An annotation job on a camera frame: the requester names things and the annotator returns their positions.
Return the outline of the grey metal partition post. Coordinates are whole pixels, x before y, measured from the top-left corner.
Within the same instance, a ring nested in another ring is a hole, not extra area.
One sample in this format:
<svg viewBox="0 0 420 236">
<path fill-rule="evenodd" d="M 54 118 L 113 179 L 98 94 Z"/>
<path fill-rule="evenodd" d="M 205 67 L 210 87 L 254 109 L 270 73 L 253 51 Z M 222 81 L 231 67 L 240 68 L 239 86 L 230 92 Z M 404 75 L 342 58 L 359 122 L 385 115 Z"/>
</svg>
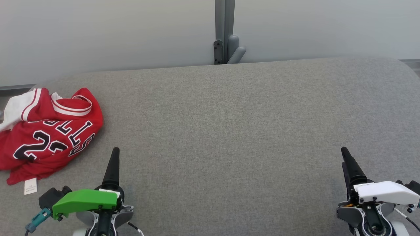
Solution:
<svg viewBox="0 0 420 236">
<path fill-rule="evenodd" d="M 234 34 L 235 0 L 215 0 L 214 65 L 240 63 L 246 49 Z"/>
</svg>

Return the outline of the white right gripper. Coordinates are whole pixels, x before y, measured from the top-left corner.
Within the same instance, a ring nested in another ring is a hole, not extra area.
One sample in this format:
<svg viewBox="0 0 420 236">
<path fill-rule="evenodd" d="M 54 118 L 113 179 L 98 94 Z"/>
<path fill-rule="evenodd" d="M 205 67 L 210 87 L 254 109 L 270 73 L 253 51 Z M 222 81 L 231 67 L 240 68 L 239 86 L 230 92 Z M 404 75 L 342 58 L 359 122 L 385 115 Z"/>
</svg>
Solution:
<svg viewBox="0 0 420 236">
<path fill-rule="evenodd" d="M 412 210 L 418 207 L 420 190 L 414 191 L 408 185 L 393 181 L 367 183 L 366 175 L 348 148 L 342 147 L 341 153 L 347 197 L 351 204 L 361 205 L 375 201 L 376 203 L 405 205 Z"/>
</svg>

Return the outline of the red basketball jersey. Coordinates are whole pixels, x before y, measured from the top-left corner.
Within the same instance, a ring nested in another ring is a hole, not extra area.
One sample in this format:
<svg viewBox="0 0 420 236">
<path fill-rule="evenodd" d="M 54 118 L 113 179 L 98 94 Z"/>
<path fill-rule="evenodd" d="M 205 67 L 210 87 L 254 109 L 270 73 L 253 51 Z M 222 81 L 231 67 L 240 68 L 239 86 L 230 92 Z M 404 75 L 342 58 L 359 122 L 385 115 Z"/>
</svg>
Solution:
<svg viewBox="0 0 420 236">
<path fill-rule="evenodd" d="M 9 186 L 48 178 L 62 170 L 99 133 L 103 113 L 86 87 L 70 98 L 41 89 L 28 121 L 0 132 L 0 171 L 8 171 Z"/>
</svg>

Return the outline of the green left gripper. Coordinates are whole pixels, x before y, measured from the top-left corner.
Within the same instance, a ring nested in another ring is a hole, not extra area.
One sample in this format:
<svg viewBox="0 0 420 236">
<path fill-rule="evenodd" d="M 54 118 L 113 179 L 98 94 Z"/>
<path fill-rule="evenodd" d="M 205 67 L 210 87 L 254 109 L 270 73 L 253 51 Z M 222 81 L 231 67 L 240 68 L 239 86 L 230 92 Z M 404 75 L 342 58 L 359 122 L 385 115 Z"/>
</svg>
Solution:
<svg viewBox="0 0 420 236">
<path fill-rule="evenodd" d="M 83 211 L 117 210 L 125 198 L 124 191 L 118 189 L 119 170 L 120 149 L 114 147 L 102 181 L 102 188 L 80 189 L 67 193 L 52 206 L 54 220 Z"/>
</svg>

